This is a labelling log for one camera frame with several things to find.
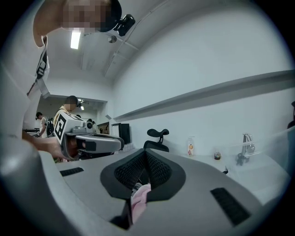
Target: gray plastic surface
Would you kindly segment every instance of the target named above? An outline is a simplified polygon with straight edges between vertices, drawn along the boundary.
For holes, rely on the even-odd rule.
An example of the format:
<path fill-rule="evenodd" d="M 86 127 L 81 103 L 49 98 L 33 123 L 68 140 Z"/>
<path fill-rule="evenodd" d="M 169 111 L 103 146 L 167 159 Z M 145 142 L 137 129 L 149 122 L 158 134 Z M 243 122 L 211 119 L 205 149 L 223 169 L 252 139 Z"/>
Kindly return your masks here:
<path fill-rule="evenodd" d="M 57 164 L 59 171 L 81 167 L 84 171 L 64 177 L 65 182 L 88 208 L 105 220 L 121 214 L 125 202 L 112 198 L 100 182 L 107 165 L 137 150 L 98 159 Z M 186 172 L 186 182 L 168 201 L 150 202 L 135 225 L 133 235 L 215 235 L 233 228 L 210 190 L 226 188 L 251 214 L 261 209 L 259 201 L 244 187 L 215 168 L 170 153 L 153 150 L 178 163 Z"/>
<path fill-rule="evenodd" d="M 87 161 L 73 161 L 69 163 L 60 163 L 57 165 L 54 163 L 49 153 L 40 152 L 40 154 L 46 180 L 56 203 L 65 214 L 65 216 L 68 218 L 68 220 L 78 229 L 81 235 L 130 235 L 125 230 L 114 226 L 113 224 L 105 221 L 102 217 L 100 217 L 100 215 L 95 212 L 95 208 L 93 206 L 85 202 L 85 199 L 83 200 L 79 198 L 79 193 L 71 189 L 73 186 L 69 186 L 59 172 L 60 170 L 71 168 L 73 166 L 72 164 L 74 163 L 79 166 L 78 164 Z M 88 179 L 84 179 L 83 182 L 85 186 L 90 186 L 90 184 L 88 183 Z M 99 199 L 97 199 L 95 202 L 95 205 L 103 204 L 104 202 Z"/>
<path fill-rule="evenodd" d="M 210 190 L 226 188 L 251 214 L 261 209 L 259 201 L 244 187 L 215 168 L 188 158 L 153 150 L 178 163 L 186 172 L 181 190 L 169 201 L 150 202 L 130 229 L 131 234 L 217 235 L 233 225 L 216 202 Z"/>
<path fill-rule="evenodd" d="M 0 174 L 10 195 L 34 224 L 61 235 L 178 236 L 230 233 L 237 228 L 233 228 L 210 193 L 210 190 L 221 187 L 226 188 L 251 214 L 264 209 L 249 191 L 215 168 L 153 150 L 178 163 L 186 173 L 186 181 L 169 200 L 148 203 L 135 225 L 123 230 L 109 223 L 109 220 L 122 213 L 125 202 L 107 193 L 100 182 L 100 173 L 104 167 L 137 150 L 55 164 L 49 153 L 39 152 L 40 159 L 35 149 L 21 140 L 1 140 L 1 144 Z M 75 167 L 81 167 L 84 171 L 65 177 L 59 172 Z M 241 225 L 247 225 L 251 219 Z"/>
<path fill-rule="evenodd" d="M 73 134 L 87 134 L 86 127 L 75 127 L 72 129 Z"/>
<path fill-rule="evenodd" d="M 112 153 L 122 148 L 121 141 L 119 138 L 109 137 L 98 137 L 93 134 L 77 135 L 76 139 L 85 140 L 86 142 L 95 142 L 96 150 L 87 151 L 88 153 Z"/>

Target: pink object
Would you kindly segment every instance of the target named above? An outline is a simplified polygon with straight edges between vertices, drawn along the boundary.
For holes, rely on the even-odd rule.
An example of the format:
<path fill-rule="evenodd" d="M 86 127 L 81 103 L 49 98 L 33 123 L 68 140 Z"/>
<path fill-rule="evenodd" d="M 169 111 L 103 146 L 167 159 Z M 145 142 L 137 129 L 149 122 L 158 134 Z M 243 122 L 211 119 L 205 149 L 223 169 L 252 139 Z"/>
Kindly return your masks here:
<path fill-rule="evenodd" d="M 131 198 L 132 221 L 135 223 L 147 207 L 147 194 L 151 191 L 151 185 L 141 186 Z"/>

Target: bottle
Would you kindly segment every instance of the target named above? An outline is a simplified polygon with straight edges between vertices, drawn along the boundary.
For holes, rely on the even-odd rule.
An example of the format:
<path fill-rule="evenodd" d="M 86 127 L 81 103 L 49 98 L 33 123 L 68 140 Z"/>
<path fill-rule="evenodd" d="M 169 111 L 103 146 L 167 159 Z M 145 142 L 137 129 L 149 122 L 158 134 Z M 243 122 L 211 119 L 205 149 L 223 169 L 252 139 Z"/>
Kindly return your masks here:
<path fill-rule="evenodd" d="M 190 136 L 188 139 L 188 155 L 189 156 L 193 156 L 195 154 L 194 150 L 195 150 L 195 144 L 194 144 L 194 136 Z"/>

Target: backpack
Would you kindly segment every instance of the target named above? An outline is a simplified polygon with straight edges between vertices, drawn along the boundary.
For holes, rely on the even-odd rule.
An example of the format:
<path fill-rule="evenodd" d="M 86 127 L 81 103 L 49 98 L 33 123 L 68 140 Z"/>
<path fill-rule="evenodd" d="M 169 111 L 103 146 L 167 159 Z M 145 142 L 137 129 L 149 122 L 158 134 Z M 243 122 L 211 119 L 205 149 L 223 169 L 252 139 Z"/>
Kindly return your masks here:
<path fill-rule="evenodd" d="M 52 119 L 48 120 L 47 124 L 46 124 L 46 133 L 47 133 L 47 137 L 54 137 L 54 126 L 52 123 Z"/>

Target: man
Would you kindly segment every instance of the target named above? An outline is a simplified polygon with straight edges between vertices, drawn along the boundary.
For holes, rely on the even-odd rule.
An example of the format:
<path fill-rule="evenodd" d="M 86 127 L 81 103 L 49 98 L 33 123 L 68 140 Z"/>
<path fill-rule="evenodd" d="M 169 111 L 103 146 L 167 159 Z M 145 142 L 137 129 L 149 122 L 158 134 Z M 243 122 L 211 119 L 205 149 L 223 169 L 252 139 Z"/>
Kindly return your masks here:
<path fill-rule="evenodd" d="M 41 112 L 37 112 L 36 117 L 38 120 L 40 120 L 40 129 L 39 129 L 38 136 L 41 138 L 47 138 L 47 132 L 46 132 L 47 120 L 46 120 L 46 118 L 43 116 L 43 114 Z"/>
<path fill-rule="evenodd" d="M 56 112 L 53 119 L 53 126 L 55 127 L 56 121 L 61 112 L 72 112 L 78 106 L 78 98 L 75 96 L 69 96 L 65 99 L 65 103 L 60 107 L 60 109 Z"/>
<path fill-rule="evenodd" d="M 14 108 L 13 116 L 1 117 L 0 134 L 22 137 L 37 150 L 64 158 L 55 137 L 38 139 L 22 131 L 34 127 L 40 89 L 44 88 L 44 84 L 46 87 L 49 73 L 47 35 L 60 28 L 94 32 L 95 28 L 101 30 L 110 26 L 107 23 L 110 17 L 119 20 L 121 14 L 122 9 L 117 0 L 35 1 L 11 31 L 0 54 L 0 94 L 3 97 L 0 112 L 7 114 L 5 111 Z M 38 82 L 43 82 L 43 87 L 35 82 L 39 76 L 42 80 Z M 73 151 L 71 155 L 77 153 L 75 139 L 69 140 L 68 148 Z"/>
<path fill-rule="evenodd" d="M 96 129 L 95 129 L 95 122 L 94 122 L 94 120 L 92 121 L 92 128 L 93 128 L 93 132 L 96 132 Z"/>

